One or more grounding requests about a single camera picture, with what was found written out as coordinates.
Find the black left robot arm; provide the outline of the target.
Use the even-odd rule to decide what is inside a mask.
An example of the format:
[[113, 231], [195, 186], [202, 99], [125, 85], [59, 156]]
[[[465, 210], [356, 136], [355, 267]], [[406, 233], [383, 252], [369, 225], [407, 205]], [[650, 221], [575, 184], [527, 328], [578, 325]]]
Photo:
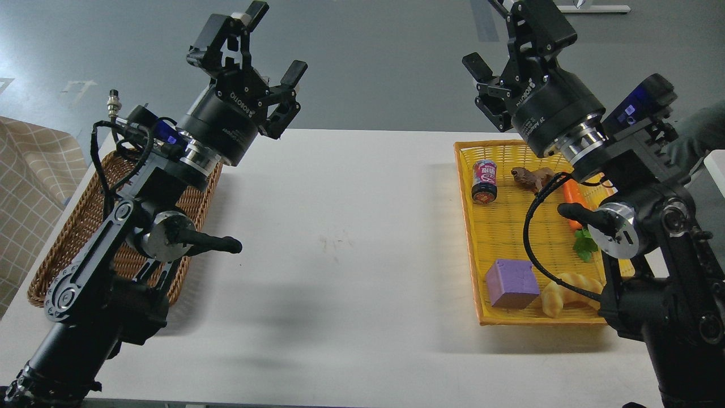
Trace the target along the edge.
[[181, 121], [137, 106], [120, 118], [111, 90], [109, 119], [93, 125], [91, 157], [103, 219], [53, 279], [44, 312], [53, 323], [10, 385], [3, 407], [78, 407], [106, 360], [123, 343], [143, 345], [167, 325], [168, 290], [184, 257], [240, 253], [232, 237], [197, 230], [177, 203], [190, 186], [207, 188], [215, 167], [236, 166], [255, 138], [279, 139], [300, 111], [297, 85], [308, 65], [295, 60], [279, 85], [252, 67], [250, 37], [269, 5], [210, 15], [187, 62], [210, 83]]

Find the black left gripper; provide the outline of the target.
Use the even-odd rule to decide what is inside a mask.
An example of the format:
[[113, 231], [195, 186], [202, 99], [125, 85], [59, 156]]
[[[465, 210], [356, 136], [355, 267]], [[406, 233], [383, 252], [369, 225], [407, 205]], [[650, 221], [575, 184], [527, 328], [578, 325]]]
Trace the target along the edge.
[[301, 109], [297, 85], [308, 63], [295, 60], [259, 101], [246, 95], [264, 93], [267, 83], [251, 65], [250, 38], [269, 5], [254, 1], [246, 11], [233, 15], [212, 14], [186, 61], [210, 76], [208, 86], [178, 122], [178, 128], [207, 148], [215, 150], [226, 165], [237, 166], [261, 133], [280, 139]]

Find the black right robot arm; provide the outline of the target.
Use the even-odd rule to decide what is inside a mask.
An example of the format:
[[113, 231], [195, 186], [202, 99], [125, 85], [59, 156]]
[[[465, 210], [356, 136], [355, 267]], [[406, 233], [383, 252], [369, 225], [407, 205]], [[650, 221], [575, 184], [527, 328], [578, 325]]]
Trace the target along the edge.
[[477, 83], [477, 108], [501, 132], [515, 129], [537, 157], [560, 153], [573, 168], [555, 175], [529, 207], [528, 257], [540, 267], [528, 233], [544, 199], [569, 179], [603, 174], [616, 191], [597, 209], [557, 209], [586, 225], [602, 251], [603, 292], [552, 280], [599, 302], [599, 315], [620, 337], [646, 344], [663, 406], [722, 407], [723, 270], [684, 186], [689, 174], [663, 150], [677, 137], [666, 123], [673, 85], [650, 75], [605, 116], [598, 98], [557, 62], [577, 33], [554, 2], [491, 4], [506, 21], [509, 61], [495, 75], [477, 53], [463, 57]]

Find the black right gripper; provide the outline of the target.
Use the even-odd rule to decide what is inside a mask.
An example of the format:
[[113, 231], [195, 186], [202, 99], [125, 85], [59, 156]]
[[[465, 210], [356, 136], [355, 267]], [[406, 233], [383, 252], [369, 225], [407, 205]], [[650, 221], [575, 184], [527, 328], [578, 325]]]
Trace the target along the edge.
[[564, 70], [558, 54], [577, 33], [552, 1], [491, 1], [505, 20], [509, 60], [494, 75], [479, 53], [462, 57], [476, 82], [477, 108], [500, 132], [512, 128], [536, 156], [605, 108], [577, 75]]

